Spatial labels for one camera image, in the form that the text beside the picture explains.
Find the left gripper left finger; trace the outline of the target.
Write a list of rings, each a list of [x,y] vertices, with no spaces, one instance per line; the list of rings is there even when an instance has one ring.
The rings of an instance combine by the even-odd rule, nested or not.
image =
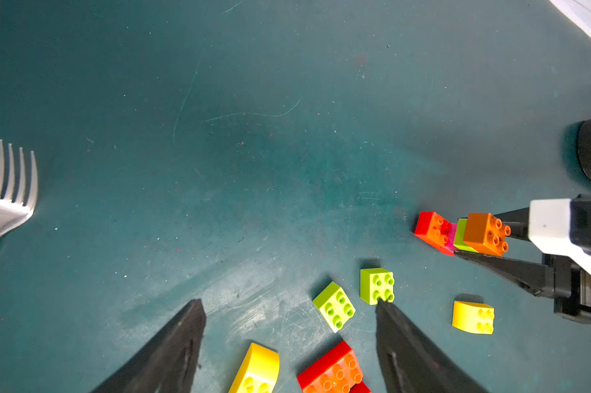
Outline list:
[[[190,392],[206,326],[200,299],[189,301],[95,392]]]

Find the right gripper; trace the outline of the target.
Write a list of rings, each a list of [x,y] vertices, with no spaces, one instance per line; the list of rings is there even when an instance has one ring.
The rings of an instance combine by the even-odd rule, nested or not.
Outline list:
[[[554,298],[554,313],[591,324],[591,196],[531,201],[529,207],[497,214],[509,237],[531,242],[554,269],[538,263],[457,251],[455,256],[482,266],[533,296]],[[565,290],[555,284],[564,284]]]

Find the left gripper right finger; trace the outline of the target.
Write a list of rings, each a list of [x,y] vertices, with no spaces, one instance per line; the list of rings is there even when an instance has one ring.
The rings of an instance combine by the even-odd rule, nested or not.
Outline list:
[[[485,392],[397,306],[376,307],[377,355],[388,392]]]

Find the orange lego brick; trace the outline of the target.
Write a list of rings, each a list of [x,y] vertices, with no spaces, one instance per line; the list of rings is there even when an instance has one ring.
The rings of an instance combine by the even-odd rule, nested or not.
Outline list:
[[[470,213],[463,241],[485,255],[503,256],[509,250],[511,228],[490,213]]]

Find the red long lego brick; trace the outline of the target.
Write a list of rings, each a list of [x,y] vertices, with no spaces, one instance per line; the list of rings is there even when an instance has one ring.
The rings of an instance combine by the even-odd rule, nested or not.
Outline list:
[[[297,380],[303,393],[371,392],[353,349],[345,341],[309,366]]]

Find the green lego brick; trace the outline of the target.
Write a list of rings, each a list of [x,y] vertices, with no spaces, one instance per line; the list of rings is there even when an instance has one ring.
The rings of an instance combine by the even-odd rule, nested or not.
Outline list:
[[[477,253],[477,250],[475,250],[473,247],[467,245],[464,242],[464,236],[466,233],[466,228],[467,228],[467,219],[459,219],[457,221],[457,230],[455,233],[455,238],[454,238],[454,242],[453,245],[454,247],[457,248],[457,250],[461,250],[464,252],[474,252]]]
[[[393,302],[394,274],[383,268],[360,270],[360,298],[371,306],[379,301]]]
[[[348,320],[354,317],[356,309],[345,291],[335,282],[331,282],[314,299],[313,304],[332,332],[339,332]]]

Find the pink lego brick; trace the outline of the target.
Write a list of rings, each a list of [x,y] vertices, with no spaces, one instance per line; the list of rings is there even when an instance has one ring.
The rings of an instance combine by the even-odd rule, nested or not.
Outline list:
[[[445,248],[450,255],[454,255],[457,247],[454,245],[455,237],[457,232],[457,224],[450,224],[449,232],[447,235],[447,242]]]

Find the yellow curved lego brick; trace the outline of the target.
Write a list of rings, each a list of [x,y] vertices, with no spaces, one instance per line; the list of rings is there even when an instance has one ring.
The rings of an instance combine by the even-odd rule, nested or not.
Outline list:
[[[495,312],[492,306],[486,304],[454,301],[452,312],[452,326],[471,334],[493,334]]]

